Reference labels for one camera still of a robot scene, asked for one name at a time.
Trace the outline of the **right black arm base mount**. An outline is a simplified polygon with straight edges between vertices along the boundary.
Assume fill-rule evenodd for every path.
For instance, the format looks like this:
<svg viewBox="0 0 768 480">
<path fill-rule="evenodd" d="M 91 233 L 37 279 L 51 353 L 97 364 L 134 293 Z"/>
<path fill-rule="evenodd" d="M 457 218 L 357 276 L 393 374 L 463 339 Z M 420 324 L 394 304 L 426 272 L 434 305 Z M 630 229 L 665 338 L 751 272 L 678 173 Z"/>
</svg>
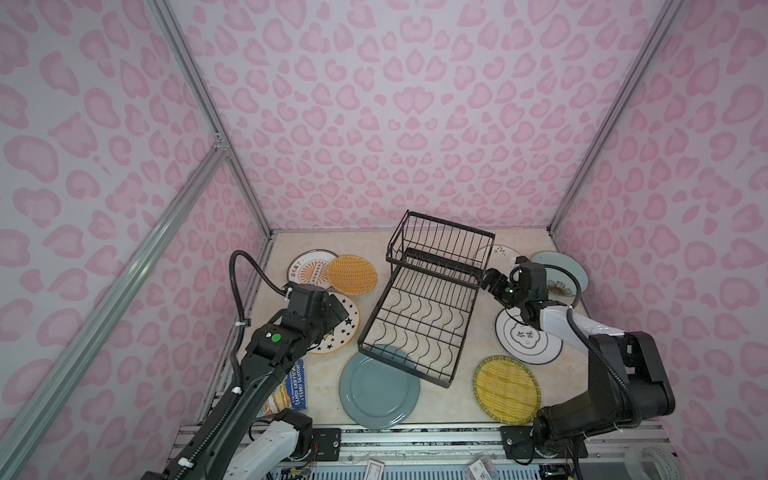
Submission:
<svg viewBox="0 0 768 480">
<path fill-rule="evenodd" d="M 584 444 L 575 446 L 571 440 L 555 442 L 550 446 L 535 447 L 531 426 L 507 425 L 502 426 L 499 431 L 505 458 L 523 466 L 538 460 L 572 460 L 574 454 L 579 460 L 588 457 L 586 446 Z"/>
</svg>

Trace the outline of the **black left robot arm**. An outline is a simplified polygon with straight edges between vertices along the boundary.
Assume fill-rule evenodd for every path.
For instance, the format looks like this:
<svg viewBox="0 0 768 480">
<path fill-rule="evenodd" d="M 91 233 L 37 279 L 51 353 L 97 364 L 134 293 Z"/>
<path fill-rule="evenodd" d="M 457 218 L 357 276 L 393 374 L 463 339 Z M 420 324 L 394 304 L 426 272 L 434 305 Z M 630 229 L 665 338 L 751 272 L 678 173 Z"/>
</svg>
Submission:
<svg viewBox="0 0 768 480">
<path fill-rule="evenodd" d="M 348 319 L 327 290 L 289 282 L 287 306 L 251 335 L 235 379 L 199 430 L 160 472 L 144 479 L 223 479 L 258 413 L 296 362 Z"/>
</svg>

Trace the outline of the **white plate floral sprigs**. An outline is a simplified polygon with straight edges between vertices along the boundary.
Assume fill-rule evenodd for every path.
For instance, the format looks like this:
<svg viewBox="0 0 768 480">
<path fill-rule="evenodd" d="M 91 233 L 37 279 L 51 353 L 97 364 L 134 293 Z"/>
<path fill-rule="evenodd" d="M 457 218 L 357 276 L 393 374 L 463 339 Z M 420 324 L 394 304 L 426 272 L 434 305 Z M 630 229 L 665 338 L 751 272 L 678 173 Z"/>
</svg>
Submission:
<svg viewBox="0 0 768 480">
<path fill-rule="evenodd" d="M 496 269 L 501 274 L 509 276 L 516 267 L 516 259 L 520 253 L 505 245 L 486 246 L 478 250 L 475 259 L 485 266 L 485 269 Z"/>
</svg>

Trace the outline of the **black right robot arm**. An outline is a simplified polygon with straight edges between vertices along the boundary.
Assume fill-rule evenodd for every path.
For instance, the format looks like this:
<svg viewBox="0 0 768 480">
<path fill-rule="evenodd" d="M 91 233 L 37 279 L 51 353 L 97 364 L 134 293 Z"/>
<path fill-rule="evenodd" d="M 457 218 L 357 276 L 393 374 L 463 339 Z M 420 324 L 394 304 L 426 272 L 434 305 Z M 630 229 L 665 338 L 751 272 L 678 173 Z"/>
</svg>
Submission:
<svg viewBox="0 0 768 480">
<path fill-rule="evenodd" d="M 517 309 L 525 326 L 559 338 L 587 358 L 586 391 L 539 409 L 532 448 L 550 454 L 570 446 L 576 456 L 584 440 L 671 415 L 676 399 L 654 338 L 577 313 L 579 294 L 570 304 L 550 298 L 548 268 L 522 256 L 510 273 L 488 268 L 480 277 L 480 287 L 502 306 Z"/>
</svg>

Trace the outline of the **orange woven round plate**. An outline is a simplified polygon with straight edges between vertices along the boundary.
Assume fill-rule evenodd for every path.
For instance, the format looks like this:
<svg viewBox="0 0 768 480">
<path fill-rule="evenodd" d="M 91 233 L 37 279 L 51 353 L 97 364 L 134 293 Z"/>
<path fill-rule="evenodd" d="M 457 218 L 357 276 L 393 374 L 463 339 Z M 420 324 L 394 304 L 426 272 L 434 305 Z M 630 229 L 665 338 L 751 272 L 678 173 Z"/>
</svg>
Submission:
<svg viewBox="0 0 768 480">
<path fill-rule="evenodd" d="M 348 296 L 364 295 L 378 282 L 374 266 L 356 255 L 341 255 L 331 261 L 327 276 L 333 288 Z"/>
</svg>

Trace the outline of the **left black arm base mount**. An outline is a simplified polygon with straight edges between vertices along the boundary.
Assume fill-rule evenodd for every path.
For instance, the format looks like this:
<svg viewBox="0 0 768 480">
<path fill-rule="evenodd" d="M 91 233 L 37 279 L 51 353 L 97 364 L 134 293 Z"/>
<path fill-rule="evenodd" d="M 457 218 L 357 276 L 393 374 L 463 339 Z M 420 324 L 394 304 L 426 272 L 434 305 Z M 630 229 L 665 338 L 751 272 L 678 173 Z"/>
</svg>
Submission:
<svg viewBox="0 0 768 480">
<path fill-rule="evenodd" d="M 299 432 L 296 448 L 288 459 L 300 463 L 338 461 L 341 434 L 340 428 L 302 430 Z"/>
</svg>

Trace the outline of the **black wire dish rack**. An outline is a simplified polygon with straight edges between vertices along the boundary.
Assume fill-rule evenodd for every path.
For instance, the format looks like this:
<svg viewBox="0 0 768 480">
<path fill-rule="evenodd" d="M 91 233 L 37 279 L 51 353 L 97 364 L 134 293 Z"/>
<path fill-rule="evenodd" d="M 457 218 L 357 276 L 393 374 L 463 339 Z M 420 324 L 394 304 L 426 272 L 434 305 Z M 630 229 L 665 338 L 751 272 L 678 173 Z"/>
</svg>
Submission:
<svg viewBox="0 0 768 480">
<path fill-rule="evenodd" d="M 387 243 L 391 276 L 358 351 L 448 388 L 468 335 L 495 234 L 408 211 Z"/>
</svg>

